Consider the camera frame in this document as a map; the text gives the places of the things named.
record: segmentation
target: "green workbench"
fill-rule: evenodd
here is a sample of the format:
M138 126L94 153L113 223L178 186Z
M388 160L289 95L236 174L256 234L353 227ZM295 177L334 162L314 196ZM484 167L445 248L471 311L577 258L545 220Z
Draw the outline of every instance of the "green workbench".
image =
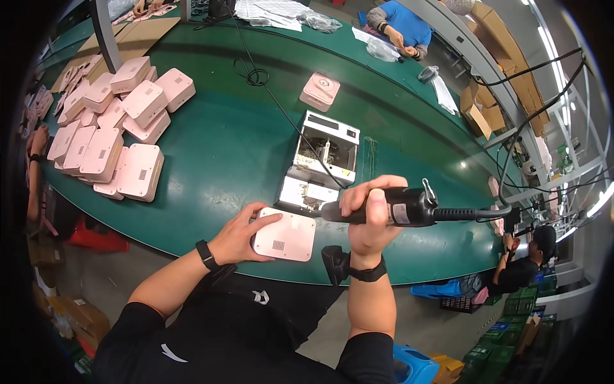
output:
M196 95L171 114L171 125L157 143L165 163L152 203L104 198L51 163L43 164L49 183L80 209L176 256L202 238L210 240L245 203L272 204L298 140L266 91L235 74L234 59L247 56L234 27L193 27L175 26L148 52L158 74L177 67L196 85ZM307 27L302 33L244 27L243 36L295 123L308 108L298 96L314 71L341 83L326 115L361 130L357 183L399 174L419 187L426 177L441 206L490 206L494 199L487 181L496 174L496 164L464 121L439 107L432 86L416 80L419 63L372 58L349 29L344 25L335 34L323 34ZM47 68L46 85L51 86L60 65ZM46 122L54 132L55 118L48 115ZM134 142L124 137L126 146ZM386 263L393 284L438 280L494 267L499 244L489 224L442 222L404 230L386 248ZM326 245L348 250L345 224L317 219L313 257L307 263L246 262L239 272L329 284L319 256Z

